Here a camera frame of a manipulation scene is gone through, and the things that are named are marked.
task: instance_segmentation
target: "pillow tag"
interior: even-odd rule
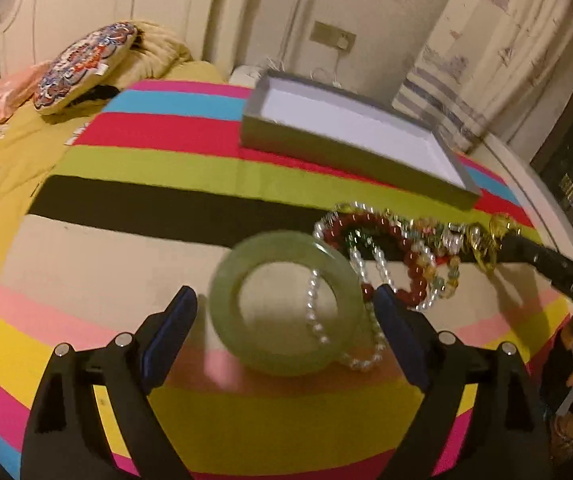
[[[108,65],[100,63],[98,67],[95,69],[95,75],[105,75],[106,70],[108,70]]]

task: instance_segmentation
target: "headboard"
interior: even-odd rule
[[[209,61],[228,76],[245,5],[246,0],[224,0],[216,24],[210,23],[216,14],[214,0],[13,0],[8,15],[0,19],[0,77],[53,59],[96,28],[130,19],[173,30],[194,59],[202,59],[206,39],[214,34]]]

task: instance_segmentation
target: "jade bangle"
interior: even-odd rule
[[[316,350],[283,355],[255,344],[242,317],[240,289],[253,270],[275,262],[317,269],[331,288],[338,317],[333,337]],[[337,250],[304,233],[276,231],[247,238],[218,266],[209,292],[213,326],[222,343],[250,368],[278,376],[317,372],[348,348],[364,311],[358,276]]]

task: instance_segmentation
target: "patterned curtain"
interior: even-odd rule
[[[449,0],[393,107],[469,151],[573,37],[573,0]]]

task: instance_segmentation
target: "open box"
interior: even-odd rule
[[[244,107],[240,142],[372,178],[461,209],[480,189],[439,134],[392,107],[266,72]]]

